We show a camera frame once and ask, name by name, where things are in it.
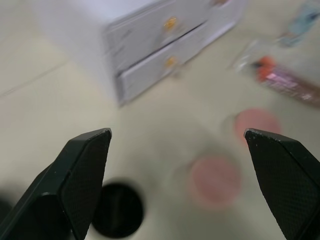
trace blurry object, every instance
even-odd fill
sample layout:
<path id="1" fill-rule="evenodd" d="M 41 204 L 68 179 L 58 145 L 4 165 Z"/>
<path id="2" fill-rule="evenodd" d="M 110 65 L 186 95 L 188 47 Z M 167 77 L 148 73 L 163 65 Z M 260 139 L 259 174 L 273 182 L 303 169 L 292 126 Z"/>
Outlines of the blurry object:
<path id="1" fill-rule="evenodd" d="M 122 105 L 241 18 L 247 0 L 31 0 L 45 34 Z"/>
<path id="2" fill-rule="evenodd" d="M 299 44 L 320 17 L 320 0 L 306 0 L 280 42 L 287 47 Z"/>
<path id="3" fill-rule="evenodd" d="M 1 240 L 84 240 L 105 173 L 111 132 L 71 139 L 0 225 Z"/>
<path id="4" fill-rule="evenodd" d="M 113 182 L 102 188 L 92 220 L 103 236 L 122 239 L 137 231 L 144 219 L 143 202 L 131 186 Z"/>
<path id="5" fill-rule="evenodd" d="M 206 210 L 230 207 L 241 192 L 241 174 L 222 156 L 205 156 L 192 166 L 189 177 L 191 198 Z"/>
<path id="6" fill-rule="evenodd" d="M 244 138 L 244 132 L 246 129 L 259 129 L 262 131 L 268 131 L 275 134 L 281 133 L 280 123 L 277 118 L 270 112 L 259 109 L 250 108 L 240 112 L 234 120 L 235 135 L 246 146 L 247 141 Z"/>
<path id="7" fill-rule="evenodd" d="M 319 239 L 319 161 L 282 135 L 248 129 L 245 138 L 260 189 L 285 238 Z"/>
<path id="8" fill-rule="evenodd" d="M 282 94 L 320 108 L 320 87 L 297 77 L 285 67 L 277 65 L 272 57 L 265 56 L 255 62 L 258 81 Z"/>
<path id="9" fill-rule="evenodd" d="M 290 51 L 276 42 L 255 40 L 236 60 L 237 71 L 254 76 L 259 83 L 305 104 L 320 107 L 319 56 Z"/>

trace pink lid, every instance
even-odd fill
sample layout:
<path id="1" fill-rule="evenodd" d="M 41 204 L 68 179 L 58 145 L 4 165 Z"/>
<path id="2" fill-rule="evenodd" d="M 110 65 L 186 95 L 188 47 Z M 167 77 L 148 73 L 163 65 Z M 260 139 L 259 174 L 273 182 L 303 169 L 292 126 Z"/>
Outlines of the pink lid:
<path id="1" fill-rule="evenodd" d="M 189 193 L 201 207 L 221 210 L 230 206 L 241 192 L 241 175 L 223 156 L 206 156 L 193 165 Z"/>
<path id="2" fill-rule="evenodd" d="M 281 133 L 281 126 L 277 118 L 272 113 L 259 108 L 242 111 L 235 118 L 235 134 L 247 146 L 244 137 L 246 129 L 258 129 L 275 134 Z"/>

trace packaging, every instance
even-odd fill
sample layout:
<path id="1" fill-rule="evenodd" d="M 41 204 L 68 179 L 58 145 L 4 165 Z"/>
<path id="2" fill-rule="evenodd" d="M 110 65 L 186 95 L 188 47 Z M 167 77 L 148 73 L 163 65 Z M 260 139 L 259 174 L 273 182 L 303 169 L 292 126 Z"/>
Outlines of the packaging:
<path id="1" fill-rule="evenodd" d="M 235 61 L 234 68 L 281 94 L 320 108 L 320 56 L 293 49 L 255 40 Z"/>
<path id="2" fill-rule="evenodd" d="M 306 0 L 283 34 L 280 42 L 287 47 L 299 44 L 320 18 L 320 0 Z"/>

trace drawer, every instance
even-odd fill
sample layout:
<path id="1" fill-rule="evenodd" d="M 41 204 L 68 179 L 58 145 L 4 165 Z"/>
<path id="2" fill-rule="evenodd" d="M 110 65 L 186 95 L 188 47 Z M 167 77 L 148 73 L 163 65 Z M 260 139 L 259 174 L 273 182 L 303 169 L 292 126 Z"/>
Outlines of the drawer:
<path id="1" fill-rule="evenodd" d="M 175 2 L 167 2 L 113 29 L 117 69 L 125 70 L 167 44 L 171 33 L 164 25 L 175 14 Z"/>
<path id="2" fill-rule="evenodd" d="M 117 70 L 128 69 L 204 23 L 210 13 L 208 1 L 169 1 L 114 28 L 111 35 L 115 44 L 113 57 Z M 170 20 L 172 28 L 167 29 L 165 26 Z"/>
<path id="3" fill-rule="evenodd" d="M 171 57 L 172 50 L 172 45 L 167 46 L 120 76 L 126 101 L 132 100 L 171 72 L 171 69 L 166 69 L 165 64 Z"/>
<path id="4" fill-rule="evenodd" d="M 203 47 L 205 26 L 202 25 L 169 46 L 131 67 L 120 75 L 124 100 L 130 101 L 184 64 Z"/>
<path id="5" fill-rule="evenodd" d="M 177 41 L 175 54 L 179 64 L 186 63 L 202 50 L 205 33 L 206 24 L 202 24 Z"/>

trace white floor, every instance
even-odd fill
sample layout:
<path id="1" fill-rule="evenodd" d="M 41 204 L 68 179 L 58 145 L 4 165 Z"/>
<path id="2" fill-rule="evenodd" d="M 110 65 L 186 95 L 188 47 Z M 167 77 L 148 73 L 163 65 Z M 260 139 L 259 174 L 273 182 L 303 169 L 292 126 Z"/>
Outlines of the white floor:
<path id="1" fill-rule="evenodd" d="M 120 109 L 38 32 L 23 2 L 8 6 L 0 11 L 11 19 L 0 23 L 0 188 L 18 199 L 69 139 L 107 127 L 113 139 L 105 180 L 130 179 L 145 194 L 146 216 L 133 240 L 285 239 L 248 151 L 230 141 L 226 126 L 244 109 L 267 109 L 284 135 L 320 159 L 320 111 L 230 65 L 254 38 L 279 36 L 301 2 L 251 0 L 243 21 L 190 61 L 180 79 L 164 79 Z M 316 50 L 318 33 L 307 39 Z M 241 169 L 243 191 L 227 211 L 202 212 L 183 197 L 186 166 L 205 151 L 232 155 Z M 87 239 L 104 238 L 92 229 Z"/>

